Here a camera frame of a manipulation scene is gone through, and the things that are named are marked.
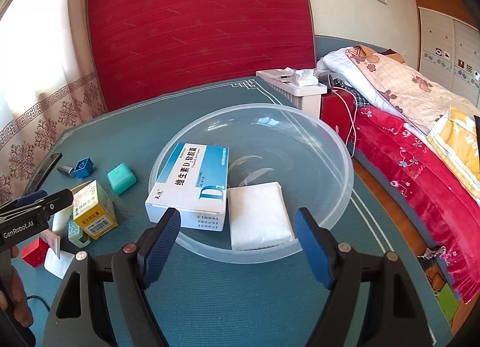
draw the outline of red box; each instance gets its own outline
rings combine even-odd
[[[333,88],[332,90],[337,92],[337,94],[343,98],[346,105],[349,107],[350,114],[353,118],[355,112],[353,96],[342,89]],[[334,94],[333,92],[322,94],[320,119],[337,132],[342,141],[346,144],[352,122],[350,120],[349,112],[345,107],[345,103],[337,94]]]
[[[49,248],[49,245],[45,241],[37,237],[22,249],[22,259],[32,267],[37,268],[45,261]]]

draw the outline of yellow medicine box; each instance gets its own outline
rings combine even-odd
[[[118,226],[113,202],[96,180],[76,193],[73,203],[73,220],[92,239]]]

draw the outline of floral curtain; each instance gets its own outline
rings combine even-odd
[[[0,204],[65,129],[103,112],[86,0],[13,0],[0,20]]]

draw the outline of bowl rim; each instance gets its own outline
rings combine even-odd
[[[241,104],[236,106],[230,106],[224,109],[214,111],[210,114],[204,115],[203,117],[200,117],[197,120],[188,124],[186,127],[184,127],[179,132],[177,132],[177,134],[172,137],[172,139],[164,146],[162,151],[159,153],[157,159],[155,160],[155,163],[153,164],[152,170],[150,172],[150,178],[148,181],[148,192],[150,193],[154,184],[157,181],[160,165],[163,159],[165,158],[167,152],[170,150],[170,148],[172,148],[174,144],[178,143],[178,140],[180,139],[180,137],[182,137],[185,133],[193,129],[195,126],[213,117],[216,117],[218,115],[222,115],[225,113],[237,111],[237,110],[248,110],[248,109],[274,109],[274,110],[281,110],[284,112],[297,114],[312,122],[315,122],[317,125],[320,125],[322,129],[325,130],[330,137],[332,137],[333,141],[337,144],[338,148],[342,152],[343,167],[344,167],[344,170],[346,171],[346,180],[343,184],[342,183],[340,184],[343,187],[342,188],[343,196],[340,197],[336,206],[330,211],[330,214],[327,216],[324,222],[328,221],[328,217],[330,217],[339,208],[343,208],[343,210],[341,211],[341,213],[343,213],[345,211],[345,208],[348,205],[348,199],[350,199],[350,195],[353,189],[353,165],[352,165],[352,161],[348,153],[348,150],[345,144],[343,143],[342,139],[329,125],[327,125],[325,122],[321,121],[320,119],[316,119],[315,117],[295,107],[284,106],[281,104],[273,104],[273,103],[247,103],[247,104]],[[335,167],[335,170],[338,173],[340,173],[337,167]],[[325,226],[325,224],[321,224],[320,226],[326,227],[327,229],[331,229],[337,223],[337,221],[338,220],[336,220],[332,226]],[[252,249],[248,251],[223,249],[223,248],[217,248],[214,246],[209,246],[207,244],[201,243],[199,241],[196,241],[188,237],[186,234],[182,232],[179,232],[176,242],[181,246],[183,246],[185,249],[188,249],[189,251],[197,255],[203,256],[204,258],[209,258],[215,261],[221,261],[225,263],[237,263],[237,264],[264,263],[267,261],[279,260],[287,256],[294,255],[302,250],[297,238],[295,238],[293,241],[290,241],[289,243],[286,243],[286,244],[281,244],[278,246],[272,246],[272,247],[263,248],[263,249]]]

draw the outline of finger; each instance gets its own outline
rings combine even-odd
[[[17,246],[11,247],[10,254],[11,254],[12,259],[16,258],[20,254],[20,251],[18,250],[18,247]]]
[[[15,267],[12,267],[12,274],[11,274],[11,293],[13,295],[13,299],[16,302],[21,302],[22,300],[26,300],[26,293],[25,289],[23,288],[22,279],[18,275],[17,270]]]
[[[28,307],[26,299],[16,304],[13,312],[15,320],[18,321],[22,325],[22,327],[28,328],[33,324],[32,311]]]
[[[5,297],[5,294],[2,291],[0,291],[0,309],[7,310],[7,308],[8,308],[7,298]]]

